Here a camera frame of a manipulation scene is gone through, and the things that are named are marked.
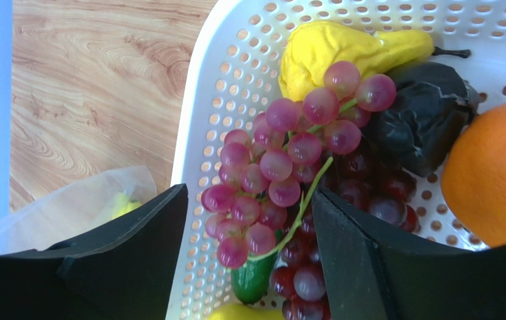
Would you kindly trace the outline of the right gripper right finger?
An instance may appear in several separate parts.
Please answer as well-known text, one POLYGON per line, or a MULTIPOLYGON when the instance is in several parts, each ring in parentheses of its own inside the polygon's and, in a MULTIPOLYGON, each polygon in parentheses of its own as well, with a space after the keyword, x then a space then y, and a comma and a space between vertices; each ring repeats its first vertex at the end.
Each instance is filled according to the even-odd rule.
MULTIPOLYGON (((329 194, 316 190, 312 206, 329 194)), ((379 246, 396 319, 506 319, 506 245, 468 251, 389 224, 361 228, 379 246)))

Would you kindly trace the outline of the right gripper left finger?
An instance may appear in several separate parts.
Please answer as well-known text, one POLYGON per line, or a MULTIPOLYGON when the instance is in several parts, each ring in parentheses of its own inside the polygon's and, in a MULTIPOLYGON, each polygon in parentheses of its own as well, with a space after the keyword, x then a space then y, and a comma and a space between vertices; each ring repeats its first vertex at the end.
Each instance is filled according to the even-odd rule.
POLYGON ((0 255, 0 319, 164 319, 188 190, 48 249, 0 255))

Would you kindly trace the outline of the yellow banana bunch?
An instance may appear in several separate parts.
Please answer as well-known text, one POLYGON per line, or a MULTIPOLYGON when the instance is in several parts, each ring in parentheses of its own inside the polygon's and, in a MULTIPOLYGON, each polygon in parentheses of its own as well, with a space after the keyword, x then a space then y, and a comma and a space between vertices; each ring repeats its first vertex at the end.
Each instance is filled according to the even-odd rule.
POLYGON ((124 193, 118 193, 114 197, 113 204, 111 206, 111 220, 130 213, 140 206, 142 206, 142 203, 140 201, 132 199, 130 196, 124 193))

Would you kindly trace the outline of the clear zip top bag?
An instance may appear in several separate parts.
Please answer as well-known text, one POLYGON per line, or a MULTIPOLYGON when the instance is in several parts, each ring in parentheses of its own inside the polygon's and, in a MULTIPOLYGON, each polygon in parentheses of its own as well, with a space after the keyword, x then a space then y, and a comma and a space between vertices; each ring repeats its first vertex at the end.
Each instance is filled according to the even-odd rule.
POLYGON ((157 195, 144 165, 111 169, 62 187, 0 219, 0 255, 45 250, 111 221, 114 197, 142 204, 157 195))

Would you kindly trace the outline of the red grape bunch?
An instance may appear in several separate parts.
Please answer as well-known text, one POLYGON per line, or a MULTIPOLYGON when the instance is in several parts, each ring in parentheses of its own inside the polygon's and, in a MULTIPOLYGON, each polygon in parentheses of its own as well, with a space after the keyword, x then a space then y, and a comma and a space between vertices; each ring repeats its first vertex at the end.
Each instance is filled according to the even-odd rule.
POLYGON ((348 111, 384 111, 395 100, 391 78, 364 77, 348 61, 320 77, 284 83, 282 97, 256 116, 252 133, 235 129, 225 136, 219 181, 203 191, 201 205, 211 214, 206 232, 218 241, 217 258, 228 269, 276 252, 276 231, 289 207, 308 201, 302 188, 323 171, 323 152, 346 155, 358 147, 360 125, 348 111))

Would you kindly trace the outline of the yellow pear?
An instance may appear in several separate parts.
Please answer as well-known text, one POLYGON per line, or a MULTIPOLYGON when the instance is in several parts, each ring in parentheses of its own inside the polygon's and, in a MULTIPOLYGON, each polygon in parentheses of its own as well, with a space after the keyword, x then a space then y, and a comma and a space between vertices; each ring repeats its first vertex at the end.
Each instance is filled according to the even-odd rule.
POLYGON ((423 30, 368 33, 333 21, 312 21, 296 27, 288 37, 278 83, 284 98, 301 101, 323 86, 326 70, 338 61, 352 62, 366 78, 436 55, 466 59, 471 51, 437 47, 423 30))

